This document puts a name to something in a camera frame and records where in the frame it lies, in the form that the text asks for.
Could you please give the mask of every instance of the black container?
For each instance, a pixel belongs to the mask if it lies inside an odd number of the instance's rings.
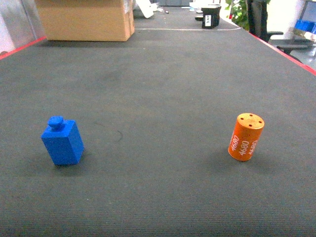
[[[209,5],[207,7],[202,7],[203,11],[203,22],[202,28],[212,29],[219,24],[219,12],[221,10],[221,5]]]

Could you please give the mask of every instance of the red table edge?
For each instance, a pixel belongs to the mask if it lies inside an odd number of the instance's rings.
[[[313,74],[314,76],[316,76],[316,70],[314,70],[313,68],[311,68],[308,65],[305,65],[303,63],[300,63],[299,61],[295,60],[294,58],[292,58],[291,56],[287,55],[286,53],[282,52],[281,50],[279,50],[278,48],[272,46],[271,44],[268,44],[267,42],[263,41],[262,39],[254,36],[257,40],[259,40],[260,42],[264,43],[266,46],[270,47],[271,49],[273,49],[274,51],[278,52],[279,54],[283,55],[284,57],[286,57],[288,60],[292,61],[293,63],[297,64],[298,66],[300,66],[301,68],[305,69],[306,71],[310,72],[311,74]]]
[[[10,55],[12,55],[13,53],[16,53],[16,52],[18,52],[18,51],[21,51],[21,50],[23,50],[23,49],[25,49],[25,48],[27,48],[27,47],[33,45],[33,44],[36,44],[36,43],[38,43],[38,42],[40,42],[40,41],[42,41],[42,40],[44,40],[44,39],[46,39],[46,36],[43,36],[43,37],[41,37],[41,38],[39,38],[39,39],[37,39],[37,40],[35,40],[35,41],[32,41],[32,42],[30,42],[30,43],[28,43],[28,44],[26,44],[26,45],[24,45],[24,46],[22,46],[22,47],[16,48],[15,50],[10,51],[10,52],[8,52],[8,53],[6,53],[6,54],[0,56],[0,60],[3,59],[3,58],[8,57],[8,56],[10,56]]]

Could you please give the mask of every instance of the wall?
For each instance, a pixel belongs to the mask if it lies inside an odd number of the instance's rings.
[[[34,0],[0,0],[0,53],[43,36]]]
[[[294,27],[303,7],[303,0],[271,0],[268,5],[268,31],[282,31],[283,36],[271,39],[291,39],[290,27]]]
[[[8,29],[4,23],[3,17],[0,15],[0,53],[10,52],[15,49],[14,43],[11,39]]]

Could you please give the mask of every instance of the blue bin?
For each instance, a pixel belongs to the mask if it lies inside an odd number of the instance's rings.
[[[315,26],[315,22],[305,21],[305,31],[312,32],[314,26]]]
[[[294,28],[298,29],[298,30],[303,30],[303,23],[302,20],[297,20]]]

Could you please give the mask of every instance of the green plant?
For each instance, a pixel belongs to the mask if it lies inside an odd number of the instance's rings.
[[[236,25],[240,27],[243,27],[245,30],[249,31],[246,0],[225,0],[225,1],[228,4],[225,10],[229,10],[230,7],[232,6],[231,13],[230,13],[232,22],[234,22]]]

